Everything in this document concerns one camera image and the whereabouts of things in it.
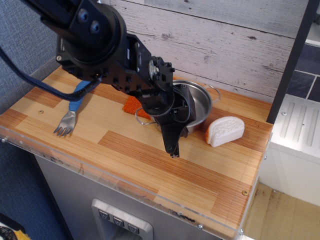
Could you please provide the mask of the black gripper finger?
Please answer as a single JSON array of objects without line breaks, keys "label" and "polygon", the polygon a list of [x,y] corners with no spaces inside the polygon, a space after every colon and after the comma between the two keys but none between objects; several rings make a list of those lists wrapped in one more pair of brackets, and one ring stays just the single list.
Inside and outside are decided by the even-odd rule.
[{"label": "black gripper finger", "polygon": [[180,156],[180,133],[185,126],[187,125],[184,123],[168,123],[160,126],[165,151],[170,154],[172,158],[178,158]]},{"label": "black gripper finger", "polygon": [[184,126],[184,127],[181,129],[180,137],[187,138],[188,135],[189,135],[189,130],[188,130],[187,126]]}]

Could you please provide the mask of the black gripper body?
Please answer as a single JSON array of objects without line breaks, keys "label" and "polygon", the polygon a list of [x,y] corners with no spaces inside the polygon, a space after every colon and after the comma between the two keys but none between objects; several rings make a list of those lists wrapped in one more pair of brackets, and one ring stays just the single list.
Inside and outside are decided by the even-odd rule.
[{"label": "black gripper body", "polygon": [[166,90],[138,83],[134,97],[162,130],[184,130],[197,119],[196,104],[185,83],[170,83]]}]

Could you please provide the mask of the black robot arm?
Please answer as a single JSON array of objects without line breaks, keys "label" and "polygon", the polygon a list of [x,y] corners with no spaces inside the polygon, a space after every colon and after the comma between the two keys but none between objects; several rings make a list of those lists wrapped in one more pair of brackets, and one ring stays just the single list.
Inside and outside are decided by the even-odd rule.
[{"label": "black robot arm", "polygon": [[58,35],[57,61],[75,77],[99,80],[135,97],[160,126],[165,150],[179,156],[179,139],[196,119],[189,89],[173,83],[174,68],[127,32],[120,13],[92,0],[27,0]]}]

